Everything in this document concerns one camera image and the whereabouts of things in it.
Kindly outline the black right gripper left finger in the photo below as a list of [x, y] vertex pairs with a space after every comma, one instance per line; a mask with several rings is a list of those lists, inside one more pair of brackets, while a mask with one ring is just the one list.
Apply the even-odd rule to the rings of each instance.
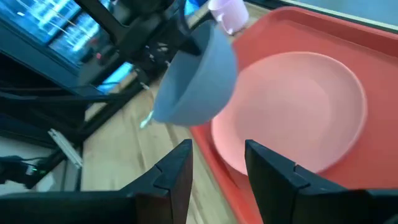
[[193, 182], [193, 143], [184, 139], [151, 169], [124, 187], [133, 224], [186, 224]]

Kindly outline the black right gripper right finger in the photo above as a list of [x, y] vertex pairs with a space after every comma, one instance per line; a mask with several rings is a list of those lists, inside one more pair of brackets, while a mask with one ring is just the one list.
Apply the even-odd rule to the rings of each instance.
[[324, 179], [254, 140], [245, 142], [245, 160], [265, 224], [369, 224], [365, 191]]

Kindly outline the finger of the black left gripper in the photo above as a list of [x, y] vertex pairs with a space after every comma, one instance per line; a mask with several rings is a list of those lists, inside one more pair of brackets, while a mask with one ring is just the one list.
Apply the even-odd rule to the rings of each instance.
[[192, 35], [181, 35], [179, 50], [195, 56], [201, 55], [201, 48]]

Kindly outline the blue plastic bowl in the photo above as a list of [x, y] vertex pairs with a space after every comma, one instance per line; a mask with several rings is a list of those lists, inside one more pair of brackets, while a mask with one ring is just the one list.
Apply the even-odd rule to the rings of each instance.
[[231, 98], [238, 63], [228, 37], [214, 21], [199, 25], [192, 36], [201, 55], [176, 53], [154, 101], [157, 122], [197, 126], [215, 117]]

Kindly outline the pink plastic mug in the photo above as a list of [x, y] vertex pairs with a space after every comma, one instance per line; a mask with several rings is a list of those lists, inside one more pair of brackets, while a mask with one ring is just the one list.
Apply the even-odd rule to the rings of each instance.
[[243, 0], [209, 0], [208, 9], [229, 35], [243, 29], [249, 20], [249, 13]]

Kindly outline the knife with teal patterned handle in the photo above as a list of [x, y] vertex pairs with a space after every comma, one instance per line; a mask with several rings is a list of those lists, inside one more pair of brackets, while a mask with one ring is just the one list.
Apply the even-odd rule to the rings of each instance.
[[143, 119], [143, 120], [140, 122], [140, 125], [139, 125], [139, 128], [140, 128], [140, 129], [145, 128], [145, 127], [151, 122], [153, 113], [154, 113], [154, 112], [151, 111], [151, 112], [147, 115], [147, 117], [146, 117], [145, 119]]

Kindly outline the pink plastic plate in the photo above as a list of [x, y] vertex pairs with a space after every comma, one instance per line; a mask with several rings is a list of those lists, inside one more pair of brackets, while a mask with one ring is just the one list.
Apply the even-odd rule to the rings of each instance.
[[240, 71], [211, 133], [218, 154], [241, 174], [247, 172], [247, 139], [320, 173], [355, 145], [367, 112], [364, 88], [346, 65], [313, 52], [287, 52]]

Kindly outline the red plastic tray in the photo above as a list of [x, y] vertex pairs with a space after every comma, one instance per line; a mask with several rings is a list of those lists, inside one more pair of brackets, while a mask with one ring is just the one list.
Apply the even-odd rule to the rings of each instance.
[[[313, 52], [346, 65], [361, 82], [368, 112], [349, 152], [320, 173], [368, 196], [369, 224], [398, 224], [398, 34], [298, 7], [262, 16], [233, 41], [239, 73], [275, 54]], [[211, 123], [192, 134], [239, 224], [265, 224], [246, 174], [227, 165], [213, 142]]]

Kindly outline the silver aluminium extrusion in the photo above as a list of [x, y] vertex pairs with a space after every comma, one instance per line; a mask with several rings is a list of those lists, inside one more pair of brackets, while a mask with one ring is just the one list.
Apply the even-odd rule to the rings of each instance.
[[72, 164], [74, 164], [77, 169], [81, 169], [83, 167], [83, 159], [72, 146], [71, 142], [61, 132], [55, 129], [50, 129], [48, 134], [67, 156], [67, 158], [72, 162]]

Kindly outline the black electronics box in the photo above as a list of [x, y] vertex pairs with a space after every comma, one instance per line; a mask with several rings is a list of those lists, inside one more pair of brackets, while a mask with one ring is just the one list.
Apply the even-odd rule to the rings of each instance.
[[0, 184], [12, 181], [23, 184], [27, 189], [32, 189], [49, 173], [41, 164], [28, 163], [28, 161], [39, 159], [39, 157], [31, 159], [24, 159], [19, 156], [0, 157]]

